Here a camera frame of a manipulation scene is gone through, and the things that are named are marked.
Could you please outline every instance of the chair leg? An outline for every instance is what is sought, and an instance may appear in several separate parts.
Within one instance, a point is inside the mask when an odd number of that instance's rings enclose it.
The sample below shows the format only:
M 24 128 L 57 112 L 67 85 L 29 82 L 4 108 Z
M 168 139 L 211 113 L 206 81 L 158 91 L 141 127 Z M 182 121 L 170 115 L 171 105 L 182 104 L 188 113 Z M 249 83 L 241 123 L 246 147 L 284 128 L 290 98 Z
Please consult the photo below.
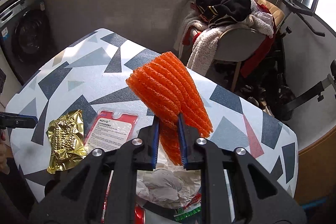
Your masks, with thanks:
M 233 81 L 232 81 L 232 86 L 231 86 L 231 92 L 235 91 L 241 64 L 242 64 L 241 61 L 237 62 L 235 74 L 233 76 Z

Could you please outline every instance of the pile of clothes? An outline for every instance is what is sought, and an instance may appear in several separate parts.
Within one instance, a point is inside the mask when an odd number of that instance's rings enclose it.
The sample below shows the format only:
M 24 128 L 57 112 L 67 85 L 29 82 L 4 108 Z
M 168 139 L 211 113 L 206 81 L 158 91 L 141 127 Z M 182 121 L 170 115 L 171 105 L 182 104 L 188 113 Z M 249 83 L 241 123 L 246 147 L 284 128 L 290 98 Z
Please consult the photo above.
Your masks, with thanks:
M 263 60 L 274 41 L 276 26 L 268 8 L 258 0 L 191 0 L 184 8 L 174 48 L 182 57 L 189 44 L 192 28 L 199 30 L 187 67 L 203 76 L 207 73 L 221 35 L 232 28 L 253 28 L 266 35 L 254 54 L 245 61 L 240 73 L 247 77 Z

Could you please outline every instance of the washing machine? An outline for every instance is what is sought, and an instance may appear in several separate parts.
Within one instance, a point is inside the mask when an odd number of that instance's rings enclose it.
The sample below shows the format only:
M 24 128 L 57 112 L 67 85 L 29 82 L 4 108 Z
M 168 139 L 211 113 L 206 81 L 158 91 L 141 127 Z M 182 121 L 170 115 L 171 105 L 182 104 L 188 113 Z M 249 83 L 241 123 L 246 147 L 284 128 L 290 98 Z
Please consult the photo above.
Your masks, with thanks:
M 56 53 L 43 0 L 11 0 L 0 7 L 0 46 L 23 85 Z

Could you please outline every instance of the silver screw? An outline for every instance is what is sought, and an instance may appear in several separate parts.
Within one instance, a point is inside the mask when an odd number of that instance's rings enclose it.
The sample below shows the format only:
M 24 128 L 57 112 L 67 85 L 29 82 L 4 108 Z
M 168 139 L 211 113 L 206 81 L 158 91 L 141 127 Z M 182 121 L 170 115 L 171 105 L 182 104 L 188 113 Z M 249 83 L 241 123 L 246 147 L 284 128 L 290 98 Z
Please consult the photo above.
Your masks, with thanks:
M 204 139 L 204 138 L 198 138 L 198 139 L 196 140 L 196 142 L 197 142 L 198 144 L 200 144 L 200 145 L 203 145 L 203 144 L 206 144 L 206 143 L 207 143 L 207 140 Z
M 142 139 L 135 138 L 135 139 L 132 140 L 132 144 L 141 145 L 142 144 Z
M 238 155 L 245 155 L 245 154 L 246 154 L 246 150 L 245 150 L 244 148 L 242 148 L 242 147 L 238 147 L 238 148 L 236 149 L 236 153 L 237 153 Z
M 96 148 L 92 151 L 92 155 L 94 155 L 95 157 L 99 157 L 103 154 L 103 150 Z

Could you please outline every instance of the white label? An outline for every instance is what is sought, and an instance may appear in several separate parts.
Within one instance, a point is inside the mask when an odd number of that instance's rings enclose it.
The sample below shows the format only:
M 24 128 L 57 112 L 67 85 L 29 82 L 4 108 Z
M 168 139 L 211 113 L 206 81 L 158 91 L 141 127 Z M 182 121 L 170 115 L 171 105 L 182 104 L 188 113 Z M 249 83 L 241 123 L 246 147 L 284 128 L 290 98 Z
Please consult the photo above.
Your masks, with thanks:
M 44 11 L 44 10 L 45 10 L 44 2 L 40 2 L 40 9 L 41 9 L 41 11 Z
M 95 148 L 102 148 L 105 152 L 118 149 L 126 142 L 131 129 L 129 122 L 99 118 L 86 141 L 85 150 L 90 153 Z
M 2 37 L 6 38 L 6 36 L 8 35 L 8 30 L 7 27 L 5 27 L 2 31 L 1 31 Z

